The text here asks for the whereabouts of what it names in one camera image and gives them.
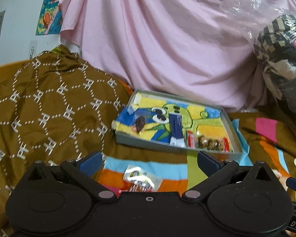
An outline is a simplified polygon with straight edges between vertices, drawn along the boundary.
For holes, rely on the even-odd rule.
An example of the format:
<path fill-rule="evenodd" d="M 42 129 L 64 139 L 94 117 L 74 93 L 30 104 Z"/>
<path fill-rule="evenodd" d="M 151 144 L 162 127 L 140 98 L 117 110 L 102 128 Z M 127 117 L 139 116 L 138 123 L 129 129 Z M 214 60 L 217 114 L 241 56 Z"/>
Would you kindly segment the wooden bed frame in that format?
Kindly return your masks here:
<path fill-rule="evenodd" d="M 26 63 L 30 62 L 30 60 L 23 60 L 19 62 L 9 63 L 5 65 L 0 66 L 0 82 L 5 81 L 17 72 L 18 69 L 20 69 L 22 66 L 24 66 Z"/>

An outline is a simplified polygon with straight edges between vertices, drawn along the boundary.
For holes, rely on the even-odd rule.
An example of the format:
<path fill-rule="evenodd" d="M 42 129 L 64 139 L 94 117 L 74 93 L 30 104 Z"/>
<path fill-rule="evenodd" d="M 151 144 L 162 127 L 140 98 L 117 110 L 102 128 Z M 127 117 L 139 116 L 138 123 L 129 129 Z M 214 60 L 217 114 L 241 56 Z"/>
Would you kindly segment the grey tray with cartoon drawing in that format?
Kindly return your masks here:
<path fill-rule="evenodd" d="M 224 109 L 184 97 L 136 90 L 112 122 L 116 141 L 169 152 L 203 151 L 238 160 L 242 147 Z"/>

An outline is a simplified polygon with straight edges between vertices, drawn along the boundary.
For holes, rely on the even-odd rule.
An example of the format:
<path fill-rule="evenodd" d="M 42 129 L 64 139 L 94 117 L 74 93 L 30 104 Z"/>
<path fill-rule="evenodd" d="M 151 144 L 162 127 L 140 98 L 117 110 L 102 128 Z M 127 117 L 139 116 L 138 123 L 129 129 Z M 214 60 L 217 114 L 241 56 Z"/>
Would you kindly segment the colourful striped blanket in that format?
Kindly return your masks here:
<path fill-rule="evenodd" d="M 286 117 L 268 117 L 262 113 L 232 113 L 230 116 L 242 146 L 238 164 L 251 166 L 256 161 L 265 161 L 296 201 L 296 191 L 286 185 L 288 178 L 296 179 L 295 124 Z M 116 194 L 131 188 L 131 183 L 124 180 L 130 165 L 160 179 L 159 192 L 183 194 L 216 172 L 214 161 L 224 161 L 223 157 L 209 152 L 162 152 L 124 146 L 115 140 L 104 152 L 103 159 L 104 164 L 95 179 Z"/>

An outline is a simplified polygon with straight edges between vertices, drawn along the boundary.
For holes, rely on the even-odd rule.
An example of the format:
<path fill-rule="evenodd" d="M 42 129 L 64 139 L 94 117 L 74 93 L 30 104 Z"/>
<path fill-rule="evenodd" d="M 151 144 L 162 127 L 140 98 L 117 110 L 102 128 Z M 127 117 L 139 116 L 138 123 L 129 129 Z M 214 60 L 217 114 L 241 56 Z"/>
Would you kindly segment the red clear candy bag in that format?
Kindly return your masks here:
<path fill-rule="evenodd" d="M 228 139 L 226 137 L 212 139 L 200 134 L 194 134 L 192 131 L 186 131 L 186 146 L 189 148 L 199 148 L 219 152 L 230 152 Z"/>

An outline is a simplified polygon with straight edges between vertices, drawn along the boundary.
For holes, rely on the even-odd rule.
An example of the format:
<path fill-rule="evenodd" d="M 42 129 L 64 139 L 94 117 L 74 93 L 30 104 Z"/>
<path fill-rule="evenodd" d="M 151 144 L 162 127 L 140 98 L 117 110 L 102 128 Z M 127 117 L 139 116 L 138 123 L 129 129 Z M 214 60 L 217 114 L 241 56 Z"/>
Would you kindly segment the plastic bag of clothes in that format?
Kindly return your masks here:
<path fill-rule="evenodd" d="M 266 0 L 223 0 L 220 8 L 252 44 L 275 100 L 296 116 L 296 13 Z"/>

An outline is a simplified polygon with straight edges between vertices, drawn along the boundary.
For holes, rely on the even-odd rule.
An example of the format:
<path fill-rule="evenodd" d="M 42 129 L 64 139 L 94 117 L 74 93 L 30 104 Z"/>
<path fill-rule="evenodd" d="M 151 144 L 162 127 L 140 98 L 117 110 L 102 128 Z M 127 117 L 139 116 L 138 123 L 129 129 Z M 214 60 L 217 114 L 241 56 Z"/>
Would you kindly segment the white clear jelly snack packet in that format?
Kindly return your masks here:
<path fill-rule="evenodd" d="M 134 165 L 128 165 L 124 172 L 123 180 L 152 192 L 158 191 L 163 182 L 162 178 Z"/>

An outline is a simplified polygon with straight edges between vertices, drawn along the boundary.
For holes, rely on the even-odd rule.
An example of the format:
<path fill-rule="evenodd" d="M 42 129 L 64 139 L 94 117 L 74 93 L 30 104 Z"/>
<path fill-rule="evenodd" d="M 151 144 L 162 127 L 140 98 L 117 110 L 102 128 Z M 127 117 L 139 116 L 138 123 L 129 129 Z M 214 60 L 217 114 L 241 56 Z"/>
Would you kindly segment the dark dried snack clear packet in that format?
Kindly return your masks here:
<path fill-rule="evenodd" d="M 135 133 L 140 134 L 143 128 L 146 125 L 146 118 L 144 115 L 138 115 L 134 117 L 134 123 L 131 127 L 131 130 Z"/>

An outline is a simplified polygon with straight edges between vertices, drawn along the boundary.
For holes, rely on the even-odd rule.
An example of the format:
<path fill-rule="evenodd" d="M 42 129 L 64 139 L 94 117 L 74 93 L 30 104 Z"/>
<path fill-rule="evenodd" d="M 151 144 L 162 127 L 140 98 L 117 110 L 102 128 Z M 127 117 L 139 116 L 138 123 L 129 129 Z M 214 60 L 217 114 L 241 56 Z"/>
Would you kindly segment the colourful wall poster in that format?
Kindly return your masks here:
<path fill-rule="evenodd" d="M 62 26 L 62 13 L 58 0 L 43 0 L 36 35 L 59 34 Z"/>

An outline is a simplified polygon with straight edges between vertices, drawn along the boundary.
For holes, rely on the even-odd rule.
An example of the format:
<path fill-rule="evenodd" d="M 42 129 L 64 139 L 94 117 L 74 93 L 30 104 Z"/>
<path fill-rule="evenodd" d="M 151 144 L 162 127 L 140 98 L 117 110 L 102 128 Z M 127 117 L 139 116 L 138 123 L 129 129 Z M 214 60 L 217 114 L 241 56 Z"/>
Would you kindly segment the brown patterned quilt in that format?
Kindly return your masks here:
<path fill-rule="evenodd" d="M 12 235 L 5 205 L 28 167 L 103 155 L 115 140 L 111 123 L 132 95 L 63 45 L 29 60 L 0 82 L 0 236 Z"/>

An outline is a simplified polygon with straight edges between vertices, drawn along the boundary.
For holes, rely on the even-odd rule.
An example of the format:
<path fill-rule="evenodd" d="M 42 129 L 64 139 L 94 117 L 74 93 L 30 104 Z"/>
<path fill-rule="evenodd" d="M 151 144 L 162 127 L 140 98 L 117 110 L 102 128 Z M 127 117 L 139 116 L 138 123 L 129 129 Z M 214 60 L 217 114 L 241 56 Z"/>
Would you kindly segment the blue stick snack packet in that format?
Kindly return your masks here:
<path fill-rule="evenodd" d="M 179 113 L 169 113 L 170 141 L 169 144 L 176 147 L 185 147 L 185 139 L 182 132 L 182 116 Z"/>

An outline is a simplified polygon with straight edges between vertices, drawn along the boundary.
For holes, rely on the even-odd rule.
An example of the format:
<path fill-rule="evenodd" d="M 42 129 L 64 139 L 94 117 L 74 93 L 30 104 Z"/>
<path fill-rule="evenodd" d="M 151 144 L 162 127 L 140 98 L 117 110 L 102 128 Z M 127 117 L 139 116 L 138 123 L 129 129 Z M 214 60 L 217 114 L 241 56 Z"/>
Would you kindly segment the pink bed sheet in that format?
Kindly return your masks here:
<path fill-rule="evenodd" d="M 296 12 L 296 0 L 266 0 Z M 63 39 L 92 66 L 134 89 L 188 97 L 228 111 L 265 104 L 250 43 L 222 0 L 59 0 Z"/>

